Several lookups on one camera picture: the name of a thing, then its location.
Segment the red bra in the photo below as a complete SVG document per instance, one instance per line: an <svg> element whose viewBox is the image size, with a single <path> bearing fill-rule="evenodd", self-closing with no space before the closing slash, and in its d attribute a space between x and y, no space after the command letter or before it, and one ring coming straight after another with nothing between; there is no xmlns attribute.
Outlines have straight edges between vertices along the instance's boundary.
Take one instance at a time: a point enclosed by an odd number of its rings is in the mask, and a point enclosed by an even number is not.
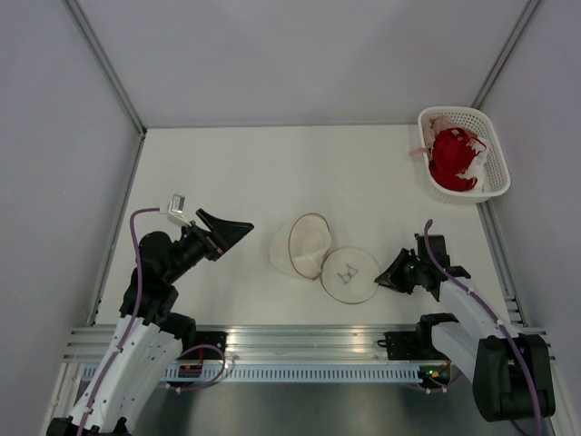
<svg viewBox="0 0 581 436"><path fill-rule="evenodd" d="M478 182L476 176L466 178L473 161L487 150L487 145L477 136L460 127L440 131L431 148L428 169L431 177L441 187L454 192L472 190Z"/></svg>

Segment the pink lace bra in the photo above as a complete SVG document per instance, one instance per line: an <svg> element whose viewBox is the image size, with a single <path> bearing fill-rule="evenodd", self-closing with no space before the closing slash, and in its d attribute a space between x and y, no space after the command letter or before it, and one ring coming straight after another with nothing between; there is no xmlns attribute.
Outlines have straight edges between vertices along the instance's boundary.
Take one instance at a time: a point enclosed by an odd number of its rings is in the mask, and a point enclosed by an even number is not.
<svg viewBox="0 0 581 436"><path fill-rule="evenodd" d="M452 136L453 140L451 144L448 141L445 142L445 146L437 152L438 157L445 157L449 160L474 158L481 150L487 149L487 146L474 132L467 127L462 127L446 115L430 117L422 125L421 132L427 135L427 142L422 147L411 150L410 157L425 154L432 158L438 137L442 134L446 137Z"/></svg>

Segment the white mesh laundry bag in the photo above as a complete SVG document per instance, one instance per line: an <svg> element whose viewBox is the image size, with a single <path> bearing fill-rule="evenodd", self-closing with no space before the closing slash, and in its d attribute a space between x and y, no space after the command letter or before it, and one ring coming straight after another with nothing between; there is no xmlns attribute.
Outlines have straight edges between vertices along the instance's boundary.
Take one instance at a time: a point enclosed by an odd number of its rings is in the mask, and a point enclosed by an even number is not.
<svg viewBox="0 0 581 436"><path fill-rule="evenodd" d="M344 304L367 302L379 288L376 260L357 247L335 248L329 222L319 213L286 222L271 238L268 258L280 273L319 282L331 298Z"/></svg>

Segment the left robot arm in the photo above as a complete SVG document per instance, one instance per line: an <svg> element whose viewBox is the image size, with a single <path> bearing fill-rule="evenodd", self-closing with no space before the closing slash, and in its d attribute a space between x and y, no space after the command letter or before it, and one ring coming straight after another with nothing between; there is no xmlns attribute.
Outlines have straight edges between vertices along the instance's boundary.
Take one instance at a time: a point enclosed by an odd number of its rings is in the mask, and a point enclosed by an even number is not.
<svg viewBox="0 0 581 436"><path fill-rule="evenodd" d="M47 434L132 434L168 366L201 349L195 320L172 310L174 285L200 261L221 259L254 226L203 209L196 215L203 225L184 221L177 240L162 231L132 238L135 268L113 338L81 398L67 416L51 420Z"/></svg>

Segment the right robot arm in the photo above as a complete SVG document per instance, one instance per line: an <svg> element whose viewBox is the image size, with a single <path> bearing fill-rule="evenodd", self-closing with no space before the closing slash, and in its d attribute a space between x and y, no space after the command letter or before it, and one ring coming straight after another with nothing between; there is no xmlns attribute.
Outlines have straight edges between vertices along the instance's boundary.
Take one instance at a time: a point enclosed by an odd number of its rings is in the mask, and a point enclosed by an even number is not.
<svg viewBox="0 0 581 436"><path fill-rule="evenodd" d="M556 411L548 345L501 318L454 265L442 235L417 235L376 284L411 294L420 287L445 311L424 314L412 332L386 332L379 340L389 360L449 361L471 383L480 415L489 422L543 420Z"/></svg>

